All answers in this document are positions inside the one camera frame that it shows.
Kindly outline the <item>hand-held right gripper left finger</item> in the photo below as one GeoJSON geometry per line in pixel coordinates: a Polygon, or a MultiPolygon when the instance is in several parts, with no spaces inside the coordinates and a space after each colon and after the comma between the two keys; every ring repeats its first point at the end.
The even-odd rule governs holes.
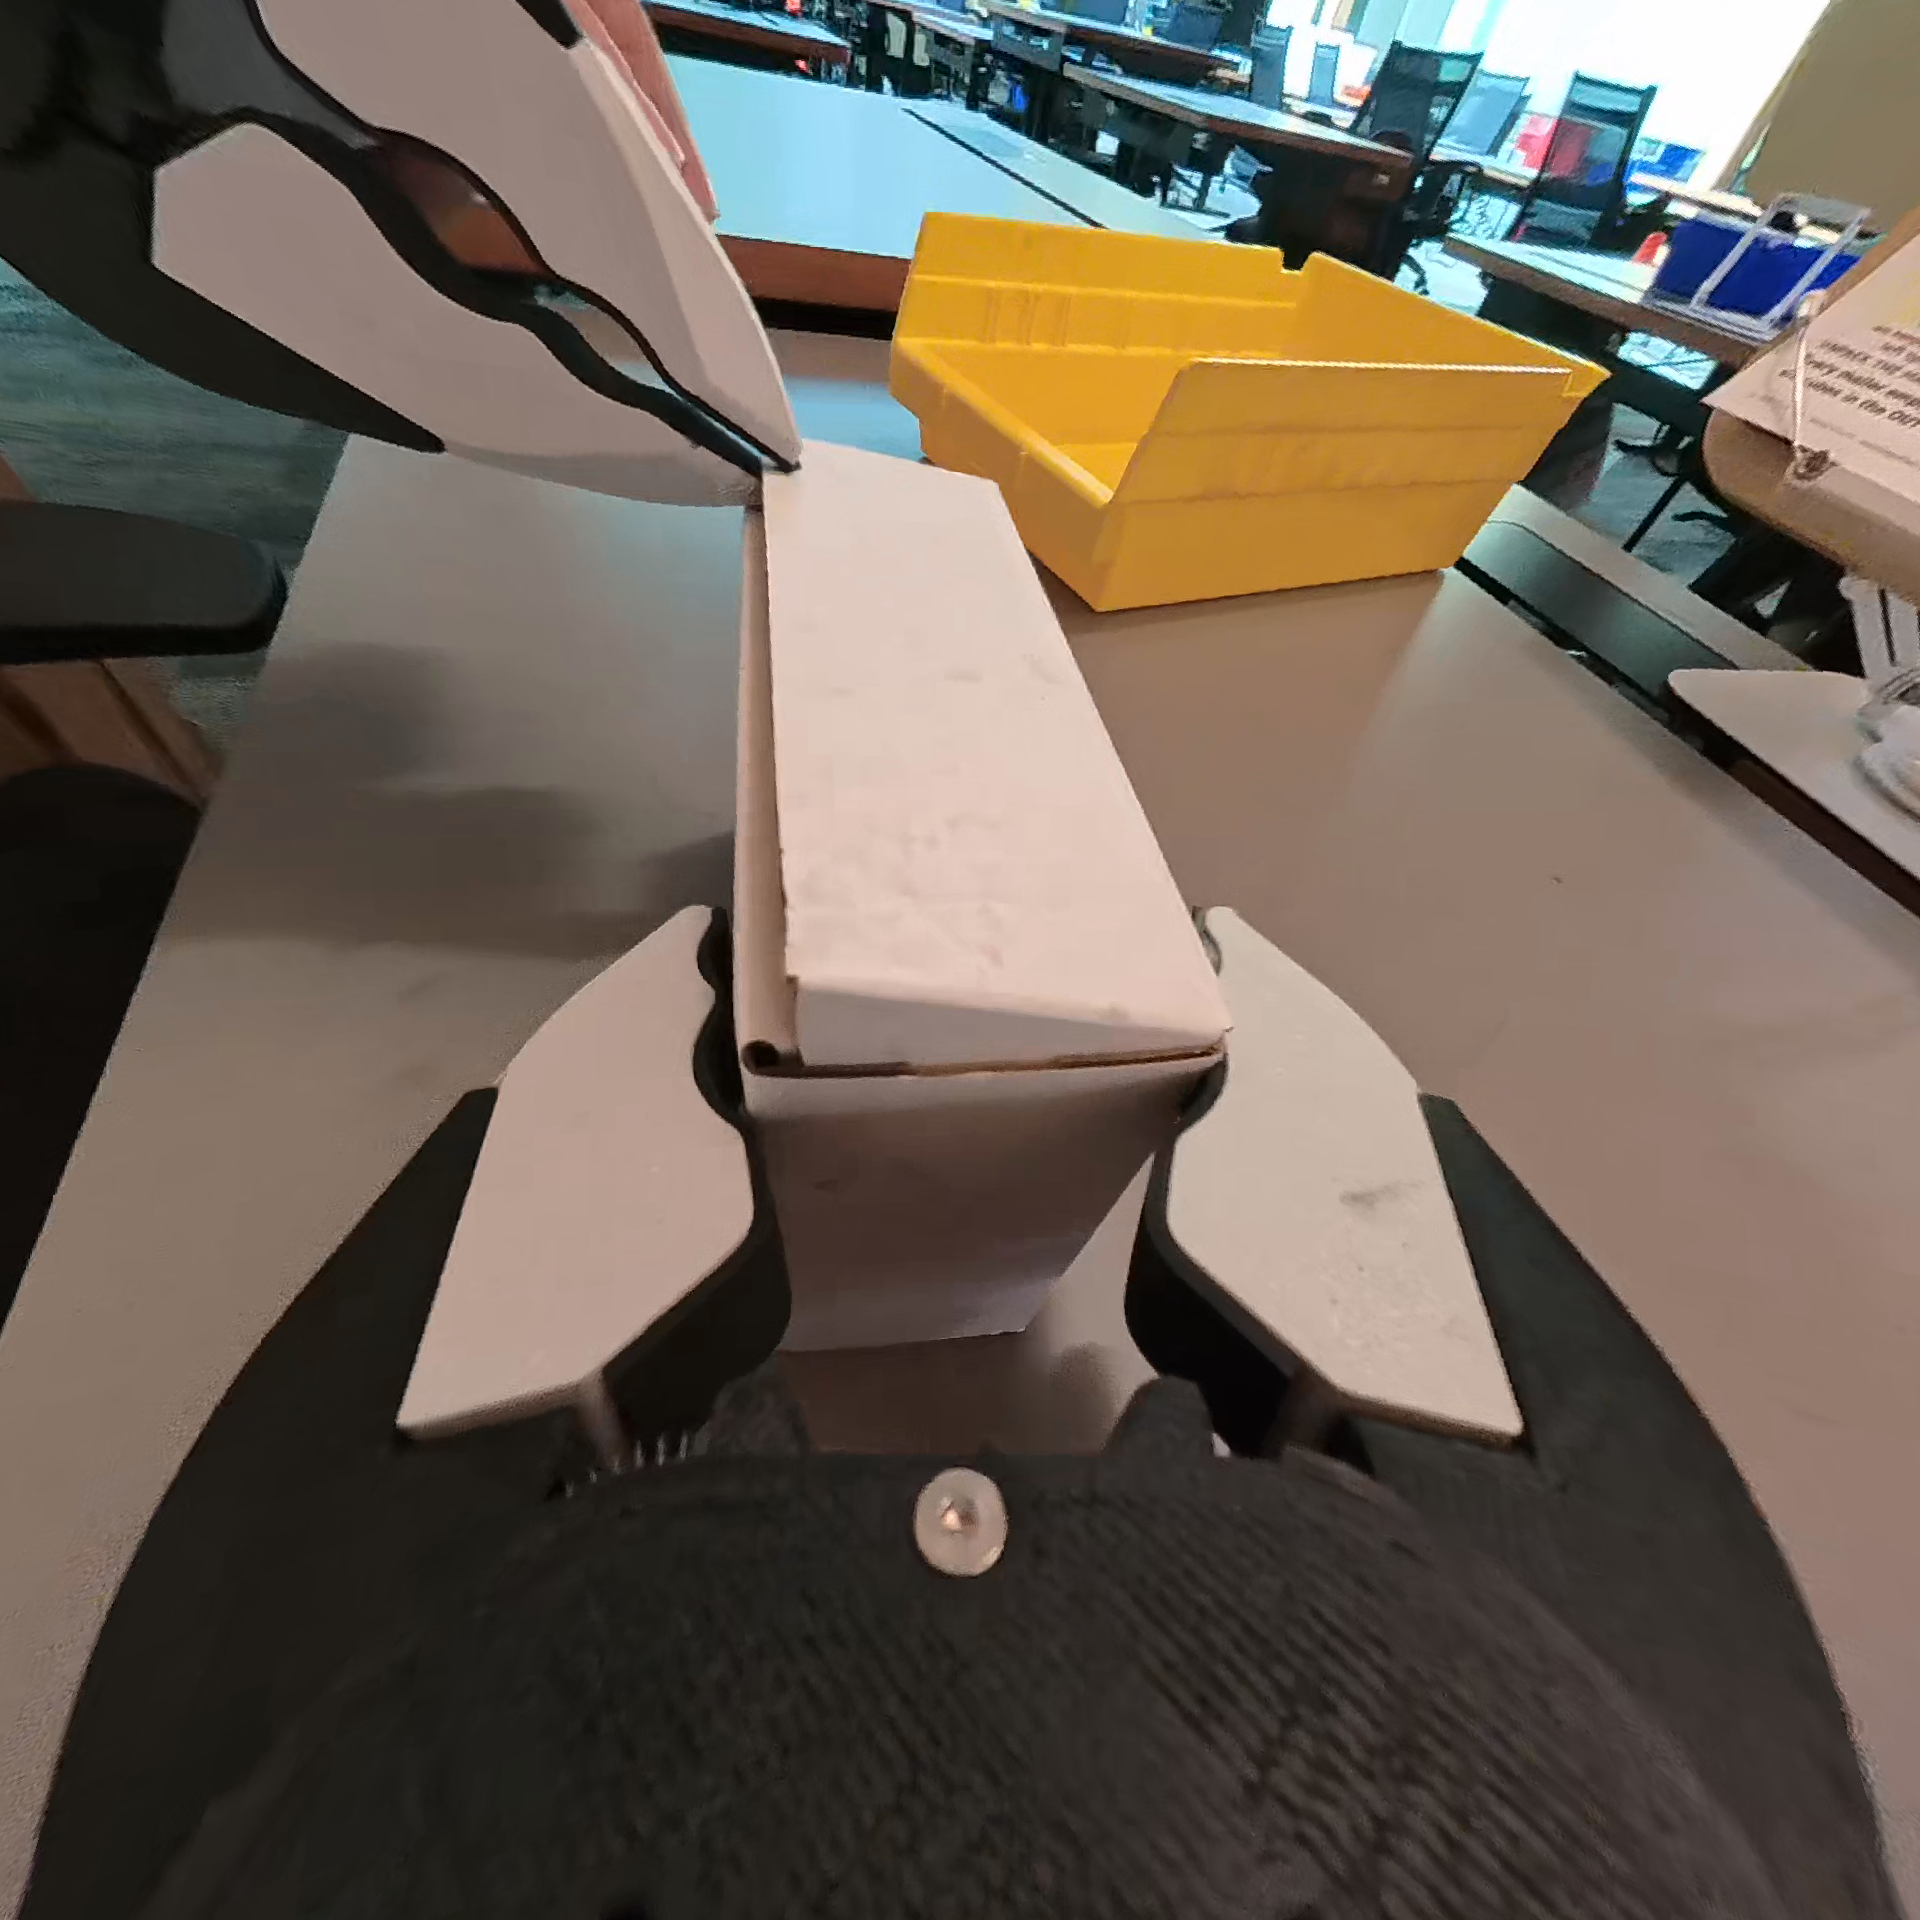
{"type": "Polygon", "coordinates": [[[733,924],[687,909],[496,1079],[397,1426],[560,1413],[606,1467],[687,1453],[790,1319],[733,1038],[733,924]]]}

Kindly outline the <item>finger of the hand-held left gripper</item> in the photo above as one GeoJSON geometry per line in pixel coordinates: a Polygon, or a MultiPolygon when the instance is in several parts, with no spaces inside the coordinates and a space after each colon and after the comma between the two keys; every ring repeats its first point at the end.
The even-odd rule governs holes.
{"type": "Polygon", "coordinates": [[[661,389],[775,470],[801,428],[758,320],[639,92],[564,5],[263,5],[338,109],[457,164],[661,389]]]}
{"type": "Polygon", "coordinates": [[[670,505],[756,505],[761,455],[706,402],[602,358],[564,312],[457,283],[412,207],[381,230],[263,123],[154,175],[154,265],[422,428],[447,456],[670,505]]]}

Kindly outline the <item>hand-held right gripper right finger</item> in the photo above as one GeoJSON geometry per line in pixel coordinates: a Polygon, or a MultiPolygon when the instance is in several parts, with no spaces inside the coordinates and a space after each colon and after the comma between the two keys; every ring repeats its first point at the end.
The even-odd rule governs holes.
{"type": "Polygon", "coordinates": [[[1197,924],[1233,1029],[1142,1189],[1139,1354],[1203,1396],[1222,1453],[1318,1448],[1347,1421],[1518,1445],[1413,1073],[1242,913],[1197,924]]]}

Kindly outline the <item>white cardboard box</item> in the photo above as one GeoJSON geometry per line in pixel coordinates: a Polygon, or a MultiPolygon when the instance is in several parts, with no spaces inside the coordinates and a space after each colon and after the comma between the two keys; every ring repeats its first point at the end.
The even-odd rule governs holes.
{"type": "Polygon", "coordinates": [[[807,442],[746,528],[733,1031],[787,1352],[1021,1331],[1229,1007],[1001,491],[807,442]]]}

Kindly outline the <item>person's left hand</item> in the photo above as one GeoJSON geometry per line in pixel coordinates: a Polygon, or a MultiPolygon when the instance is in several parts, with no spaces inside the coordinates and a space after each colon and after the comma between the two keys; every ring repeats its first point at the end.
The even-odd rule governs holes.
{"type": "Polygon", "coordinates": [[[683,112],[683,96],[666,64],[657,27],[643,5],[570,5],[576,23],[602,46],[636,96],[649,130],[683,175],[710,227],[718,220],[710,169],[683,112]]]}

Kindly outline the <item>grey table with wooden edge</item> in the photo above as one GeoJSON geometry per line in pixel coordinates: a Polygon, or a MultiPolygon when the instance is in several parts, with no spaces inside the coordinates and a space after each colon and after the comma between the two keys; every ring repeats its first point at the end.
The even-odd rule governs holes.
{"type": "Polygon", "coordinates": [[[670,59],[718,198],[718,239],[769,312],[891,320],[926,215],[1220,239],[994,118],[847,85],[670,59]]]}

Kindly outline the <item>dark background table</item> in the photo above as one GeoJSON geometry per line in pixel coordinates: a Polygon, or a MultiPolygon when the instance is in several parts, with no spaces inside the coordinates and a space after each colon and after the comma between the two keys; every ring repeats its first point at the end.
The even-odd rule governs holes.
{"type": "Polygon", "coordinates": [[[1358,136],[1260,109],[1242,96],[1148,81],[1092,64],[1066,81],[1117,109],[1117,181],[1152,192],[1183,166],[1200,136],[1222,153],[1260,158],[1258,235],[1263,244],[1301,241],[1358,257],[1413,183],[1413,158],[1388,140],[1358,136]]]}

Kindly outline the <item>black edged side table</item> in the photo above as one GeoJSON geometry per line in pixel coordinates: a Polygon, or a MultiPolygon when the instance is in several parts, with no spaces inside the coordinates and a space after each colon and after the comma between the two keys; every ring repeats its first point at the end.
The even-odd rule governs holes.
{"type": "Polygon", "coordinates": [[[1501,497],[1457,572],[1644,691],[1664,691],[1675,670],[1692,665],[1806,665],[1680,579],[1523,488],[1501,497]]]}

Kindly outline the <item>yellow plastic bin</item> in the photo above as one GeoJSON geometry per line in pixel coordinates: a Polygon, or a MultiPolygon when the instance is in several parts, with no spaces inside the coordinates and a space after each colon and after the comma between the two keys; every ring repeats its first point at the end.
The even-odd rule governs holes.
{"type": "Polygon", "coordinates": [[[891,396],[1094,612],[1441,572],[1607,374],[1312,255],[929,214],[891,396]]]}

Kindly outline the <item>black mesh chair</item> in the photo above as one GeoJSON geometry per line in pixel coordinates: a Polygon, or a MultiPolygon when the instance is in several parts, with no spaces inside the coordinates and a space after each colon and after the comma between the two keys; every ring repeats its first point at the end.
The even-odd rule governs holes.
{"type": "Polygon", "coordinates": [[[1409,183],[1388,203],[1369,260],[1369,270],[1385,281],[1402,275],[1410,244],[1441,239],[1460,207],[1473,164],[1438,150],[1475,85],[1481,62],[1481,52],[1420,49],[1397,38],[1350,123],[1356,136],[1394,146],[1410,159],[1409,183]]]}
{"type": "Polygon", "coordinates": [[[1626,173],[1657,96],[1657,85],[1574,73],[1506,239],[1517,244],[1601,248],[1619,227],[1626,173]]]}

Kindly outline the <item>printed instruction sheet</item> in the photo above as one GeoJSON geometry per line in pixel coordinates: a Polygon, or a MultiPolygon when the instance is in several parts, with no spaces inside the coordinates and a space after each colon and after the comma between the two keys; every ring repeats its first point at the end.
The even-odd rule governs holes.
{"type": "Polygon", "coordinates": [[[1917,220],[1713,398],[1713,443],[1796,494],[1917,519],[1917,220]]]}

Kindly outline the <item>blue bin with white frame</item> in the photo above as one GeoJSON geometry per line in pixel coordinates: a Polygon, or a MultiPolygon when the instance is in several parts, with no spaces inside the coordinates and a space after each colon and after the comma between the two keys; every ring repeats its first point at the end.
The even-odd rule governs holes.
{"type": "Polygon", "coordinates": [[[1717,314],[1766,340],[1875,244],[1867,207],[1782,192],[1754,220],[1697,214],[1669,232],[1651,301],[1717,314]]]}

